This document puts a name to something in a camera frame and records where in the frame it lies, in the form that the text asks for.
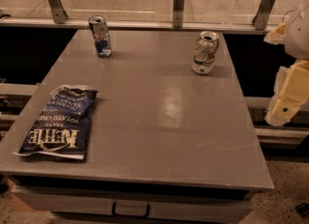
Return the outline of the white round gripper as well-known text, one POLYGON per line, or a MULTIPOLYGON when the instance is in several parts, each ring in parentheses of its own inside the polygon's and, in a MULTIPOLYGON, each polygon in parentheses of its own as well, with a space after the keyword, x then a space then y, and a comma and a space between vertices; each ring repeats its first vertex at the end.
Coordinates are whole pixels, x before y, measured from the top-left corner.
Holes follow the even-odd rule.
POLYGON ((264 37, 270 44, 285 44, 287 54, 297 58, 289 68, 280 67, 273 87, 266 122, 271 126, 288 123, 309 99, 309 0, 302 0, 288 23, 280 23, 264 37))

